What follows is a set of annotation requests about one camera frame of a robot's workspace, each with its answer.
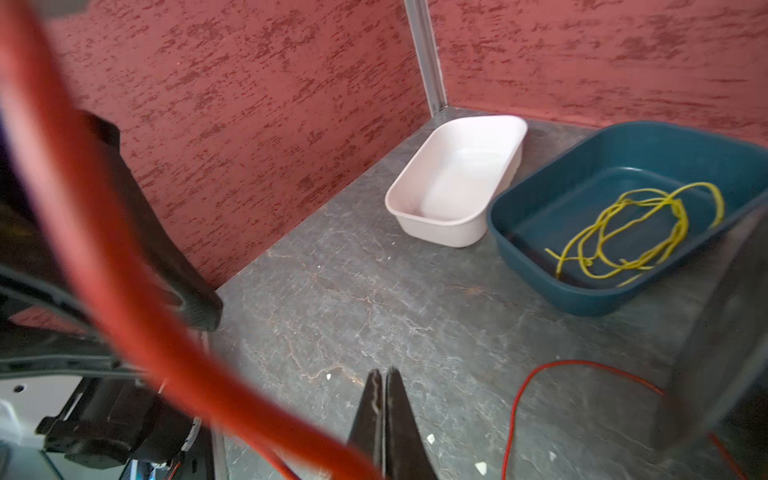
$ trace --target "gray countertop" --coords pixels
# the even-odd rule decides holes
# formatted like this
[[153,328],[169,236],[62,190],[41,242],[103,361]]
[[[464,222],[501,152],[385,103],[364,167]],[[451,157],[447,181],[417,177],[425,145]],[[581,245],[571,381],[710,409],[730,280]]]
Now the gray countertop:
[[[345,439],[370,369],[402,372],[441,480],[499,478],[511,402],[525,376],[587,359],[663,386],[740,232],[617,312],[577,318],[549,305],[489,235],[463,249],[404,234],[384,194],[438,125],[481,114],[447,108],[219,289],[214,348],[247,381]],[[529,121],[519,181],[589,134]],[[581,366],[540,374],[518,413],[509,478],[731,478],[705,442],[650,463],[657,398]],[[232,480],[279,478],[238,439]],[[304,479],[315,472],[299,469]]]

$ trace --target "yellow cord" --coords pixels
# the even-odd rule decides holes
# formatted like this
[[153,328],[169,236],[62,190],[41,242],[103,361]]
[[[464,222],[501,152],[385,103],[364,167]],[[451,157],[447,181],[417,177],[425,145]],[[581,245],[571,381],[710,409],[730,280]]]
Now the yellow cord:
[[[720,192],[720,189],[718,189],[713,184],[707,182],[696,182],[694,184],[688,184],[684,187],[680,187],[671,194],[656,188],[640,188],[638,190],[630,190],[627,193],[620,195],[613,205],[603,210],[600,215],[598,215],[598,219],[592,225],[583,229],[578,233],[578,235],[576,235],[576,237],[573,237],[563,249],[563,253],[557,255],[552,250],[545,248],[545,252],[558,259],[558,266],[554,271],[554,278],[558,280],[560,279],[560,275],[563,271],[563,264],[570,260],[578,261],[579,266],[581,267],[581,271],[584,272],[584,275],[595,279],[610,278],[624,270],[650,270],[659,263],[664,262],[667,258],[670,257],[677,245],[679,245],[680,242],[682,242],[683,239],[685,239],[685,236],[688,234],[688,215],[685,211],[685,207],[683,206],[683,201],[675,197],[680,194],[680,192],[694,187],[707,187],[710,189],[712,197],[715,200],[716,208],[715,219],[710,225],[710,228],[716,226],[721,221],[723,221],[723,216],[725,215],[725,201],[723,200],[723,195]],[[662,195],[662,197],[646,198],[644,200],[633,200],[629,198],[630,195],[638,194],[640,192]],[[651,209],[642,217],[627,222],[623,227],[617,228],[616,230],[606,234],[605,230],[608,226],[608,222],[611,221],[611,218],[615,217],[619,212],[621,212],[625,207],[629,205],[636,205],[638,207],[651,207]],[[619,259],[619,263],[616,263],[606,257],[605,253],[603,252],[603,245],[605,244],[606,240],[615,237],[633,225],[644,222],[651,215],[655,214],[667,205],[670,206],[672,214],[677,218],[677,222],[674,224],[674,227],[672,227],[670,236],[667,237],[666,240],[662,241],[650,250],[643,252],[636,260],[632,260],[631,262],[622,258]],[[595,232],[598,233],[598,244],[594,249],[594,254],[591,257],[586,257],[584,255],[584,244],[590,237],[592,237]],[[568,252],[571,250],[575,243],[577,256],[569,257]],[[594,262],[597,259],[600,259],[606,265],[613,267],[613,270],[602,275],[595,275],[594,273],[590,272],[588,267],[594,265]],[[649,266],[648,263],[654,259],[656,259],[654,264]],[[631,277],[629,280],[625,280],[624,282],[619,283],[616,285],[616,287],[625,286],[631,282],[634,282],[640,278],[642,274],[643,273],[638,273],[637,275]]]

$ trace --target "pink wall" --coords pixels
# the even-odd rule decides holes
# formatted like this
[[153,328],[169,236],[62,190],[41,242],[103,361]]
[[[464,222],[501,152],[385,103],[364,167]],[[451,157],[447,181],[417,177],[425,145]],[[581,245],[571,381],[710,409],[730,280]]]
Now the pink wall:
[[49,27],[214,285],[429,117],[402,0],[94,0]]
[[451,105],[768,144],[765,0],[431,0]]

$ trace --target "orange cable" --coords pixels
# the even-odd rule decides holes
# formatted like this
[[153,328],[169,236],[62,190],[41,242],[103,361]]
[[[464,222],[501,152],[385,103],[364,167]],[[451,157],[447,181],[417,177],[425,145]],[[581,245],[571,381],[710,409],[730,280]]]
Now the orange cable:
[[94,325],[175,406],[221,425],[296,478],[271,452],[333,473],[381,479],[364,455],[255,392],[190,341],[143,267],[96,140],[74,109],[23,0],[0,0],[0,108],[15,172]]
[[[528,387],[528,384],[531,382],[531,380],[533,380],[533,377],[537,373],[541,372],[542,370],[550,369],[555,366],[566,366],[566,365],[584,365],[584,366],[591,366],[596,369],[606,370],[615,375],[623,376],[626,379],[640,383],[642,386],[649,389],[651,392],[657,393],[658,395],[664,394],[664,390],[655,386],[653,383],[648,382],[646,379],[642,379],[639,376],[632,375],[631,373],[625,372],[624,370],[615,369],[612,366],[603,365],[602,363],[589,362],[587,360],[560,360],[557,362],[545,363],[544,365],[540,365],[536,367],[528,374],[527,377],[525,377],[525,381],[523,382],[522,386],[518,390],[518,394],[515,396],[515,401],[512,403],[512,413],[509,418],[509,437],[507,437],[507,448],[504,452],[504,463],[502,463],[502,480],[506,480],[507,478],[507,466],[509,463],[509,454],[512,451],[512,440],[515,437],[515,417],[518,414],[518,406],[520,405],[520,399],[522,398],[523,393],[525,392],[525,388]],[[711,440],[712,443],[715,445],[715,447],[717,447],[717,450],[720,451],[720,454],[723,456],[723,459],[728,464],[728,466],[730,466],[730,468],[733,470],[733,473],[736,474],[736,477],[738,477],[739,480],[749,480],[746,477],[746,475],[744,475],[744,472],[741,470],[741,468],[736,463],[736,461],[733,460],[733,456],[731,456],[728,450],[726,450],[726,448],[723,446],[720,440],[712,433],[708,434],[707,438]]]
[[174,466],[170,473],[166,475],[166,477],[163,480],[174,480],[174,477],[176,476],[176,471],[181,467],[181,462],[176,462],[176,466]]

